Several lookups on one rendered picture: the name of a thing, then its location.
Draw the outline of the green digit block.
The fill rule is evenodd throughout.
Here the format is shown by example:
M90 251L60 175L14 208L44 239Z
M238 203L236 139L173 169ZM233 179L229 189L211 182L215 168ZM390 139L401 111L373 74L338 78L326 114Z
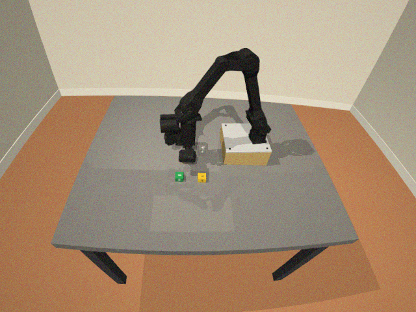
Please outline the green digit block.
M183 182L183 172L175 172L175 181Z

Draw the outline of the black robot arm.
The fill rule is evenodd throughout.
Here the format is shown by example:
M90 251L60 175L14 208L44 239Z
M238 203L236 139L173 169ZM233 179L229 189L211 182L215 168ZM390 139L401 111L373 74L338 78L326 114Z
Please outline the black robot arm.
M214 64L207 70L196 87L181 98L179 105L174 109L175 114L161 114L159 121L161 133L164 133L165 144L170 146L177 141L180 144L180 130L184 133L195 132L196 121L202 120L198 112L204 98L226 71L242 71L250 106L249 110L245 110L246 118L252 126L248 136L252 144L267 143L265 139L271 128L267 124L260 102L257 80L259 63L259 57L248 48L216 57Z

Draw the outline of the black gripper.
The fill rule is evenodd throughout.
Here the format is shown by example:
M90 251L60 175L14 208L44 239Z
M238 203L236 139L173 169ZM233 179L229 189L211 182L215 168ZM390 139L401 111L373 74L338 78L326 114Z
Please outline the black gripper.
M179 151L179 162L194 163L196 161L196 152L192 149L195 146L196 130L193 133L184 133L180 130L181 143L183 148Z

